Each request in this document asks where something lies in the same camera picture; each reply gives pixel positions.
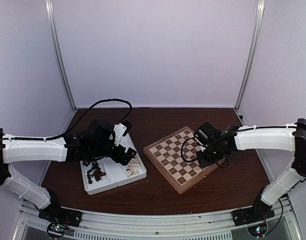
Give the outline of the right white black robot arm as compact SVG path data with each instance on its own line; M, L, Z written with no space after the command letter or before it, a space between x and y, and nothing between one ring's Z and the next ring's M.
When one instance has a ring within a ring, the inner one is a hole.
M275 181L267 185L249 209L249 217L259 221L284 194L306 178L306 119L276 126L231 125L220 131L209 122L193 135L201 145L197 152L202 166L227 159L232 152L245 150L279 150L294 153L292 162Z

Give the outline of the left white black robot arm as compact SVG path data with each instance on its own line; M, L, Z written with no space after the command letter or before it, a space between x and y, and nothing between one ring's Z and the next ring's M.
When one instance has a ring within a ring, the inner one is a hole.
M132 127L129 121L112 124L102 119L91 121L78 134L64 133L53 137L23 137L4 134L0 128L0 187L30 201L49 219L60 222L65 217L56 194L25 178L10 164L21 161L91 162L110 158L123 166L137 152L121 145Z

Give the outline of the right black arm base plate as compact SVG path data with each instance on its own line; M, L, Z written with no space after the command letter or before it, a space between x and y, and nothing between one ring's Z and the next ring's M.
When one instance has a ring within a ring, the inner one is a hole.
M275 213L272 209L262 209L260 207L240 208L232 211L235 226L248 225L272 218Z

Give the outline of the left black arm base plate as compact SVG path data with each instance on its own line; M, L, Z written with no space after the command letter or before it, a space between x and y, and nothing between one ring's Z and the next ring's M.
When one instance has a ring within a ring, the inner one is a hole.
M55 211L46 211L45 209L39 209L38 217L52 224L60 224L64 227L79 227L82 212L77 210L71 210L62 208L59 212Z

